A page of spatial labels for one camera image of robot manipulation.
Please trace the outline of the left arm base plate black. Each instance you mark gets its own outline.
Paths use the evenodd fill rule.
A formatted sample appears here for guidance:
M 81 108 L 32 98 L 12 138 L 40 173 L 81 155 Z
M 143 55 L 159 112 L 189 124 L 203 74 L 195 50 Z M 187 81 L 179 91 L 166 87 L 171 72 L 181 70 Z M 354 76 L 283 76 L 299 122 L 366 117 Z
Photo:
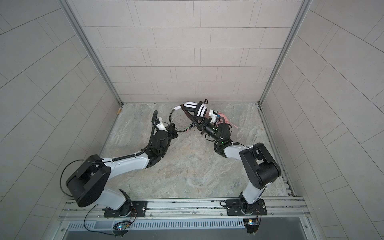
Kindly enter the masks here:
M 126 201 L 120 208 L 113 210 L 109 207 L 103 209 L 104 218 L 144 217 L 147 210 L 147 201 Z

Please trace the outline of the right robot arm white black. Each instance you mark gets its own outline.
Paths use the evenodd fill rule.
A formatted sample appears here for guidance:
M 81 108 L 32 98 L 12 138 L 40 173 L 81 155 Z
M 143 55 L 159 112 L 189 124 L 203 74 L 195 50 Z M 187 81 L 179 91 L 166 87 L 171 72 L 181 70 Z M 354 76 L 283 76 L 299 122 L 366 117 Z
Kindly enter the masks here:
M 249 179 L 246 188 L 240 193 L 237 208 L 244 215 L 266 215 L 264 200 L 261 199 L 267 185 L 273 183 L 282 174 L 281 168 L 264 144 L 251 147 L 231 140 L 232 127 L 223 120 L 214 125 L 210 118 L 202 118 L 197 123 L 201 134 L 213 138 L 214 151 L 224 158 L 242 161 Z

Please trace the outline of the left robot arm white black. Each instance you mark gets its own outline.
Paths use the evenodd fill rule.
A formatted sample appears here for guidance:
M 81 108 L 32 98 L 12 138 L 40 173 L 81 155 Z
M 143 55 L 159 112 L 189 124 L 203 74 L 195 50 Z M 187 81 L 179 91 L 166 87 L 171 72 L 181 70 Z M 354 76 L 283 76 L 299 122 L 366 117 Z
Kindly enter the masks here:
M 125 217 L 133 212 L 133 203 L 123 191 L 106 188 L 107 182 L 127 172 L 146 169 L 157 164 L 177 138 L 175 125 L 165 126 L 154 111 L 149 143 L 137 153 L 118 158 L 89 156 L 67 179 L 66 187 L 80 208 L 91 204 L 105 206 L 107 217 Z

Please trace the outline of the pink headphones with cable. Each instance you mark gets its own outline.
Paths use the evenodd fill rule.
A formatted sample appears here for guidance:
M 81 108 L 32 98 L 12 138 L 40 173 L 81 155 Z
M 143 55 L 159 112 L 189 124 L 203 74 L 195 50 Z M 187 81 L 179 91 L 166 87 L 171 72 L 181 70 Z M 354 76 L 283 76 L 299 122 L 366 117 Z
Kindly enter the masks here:
M 233 123 L 229 120 L 229 118 L 228 118 L 224 113 L 218 112 L 218 115 L 219 115 L 220 117 L 223 117 L 223 118 L 225 119 L 225 121 L 226 121 L 227 124 L 230 124 L 232 127 L 235 127 L 236 129 L 238 128 L 235 124 L 233 124 Z

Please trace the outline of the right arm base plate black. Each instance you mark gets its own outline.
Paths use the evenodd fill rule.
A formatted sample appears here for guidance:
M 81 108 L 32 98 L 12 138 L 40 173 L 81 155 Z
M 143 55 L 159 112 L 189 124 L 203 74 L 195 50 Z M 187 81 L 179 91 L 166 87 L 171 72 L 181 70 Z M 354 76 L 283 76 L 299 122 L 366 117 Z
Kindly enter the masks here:
M 250 209 L 243 208 L 240 199 L 229 199 L 220 202 L 220 205 L 227 210 L 228 216 L 266 216 L 268 214 L 263 199 L 259 199 L 250 206 Z

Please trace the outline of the white black headphones with cable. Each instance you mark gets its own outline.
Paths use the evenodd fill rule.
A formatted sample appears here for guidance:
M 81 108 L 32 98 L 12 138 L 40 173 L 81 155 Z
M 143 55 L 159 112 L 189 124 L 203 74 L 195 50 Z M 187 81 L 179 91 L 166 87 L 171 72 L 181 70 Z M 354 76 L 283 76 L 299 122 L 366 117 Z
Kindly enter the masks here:
M 204 101 L 199 101 L 198 103 L 185 102 L 184 104 L 175 107 L 169 115 L 170 124 L 173 123 L 172 122 L 173 112 L 181 109 L 185 113 L 185 115 L 192 121 L 192 123 L 185 130 L 181 131 L 181 130 L 176 129 L 176 132 L 177 133 L 183 133 L 183 132 L 186 132 L 188 129 L 191 129 L 194 127 L 197 127 L 198 130 L 201 131 L 203 129 L 203 121 L 205 119 L 207 119 L 206 113 L 208 110 L 208 108 L 207 108 L 208 103 L 209 103 L 209 101 L 207 99 L 205 99 Z

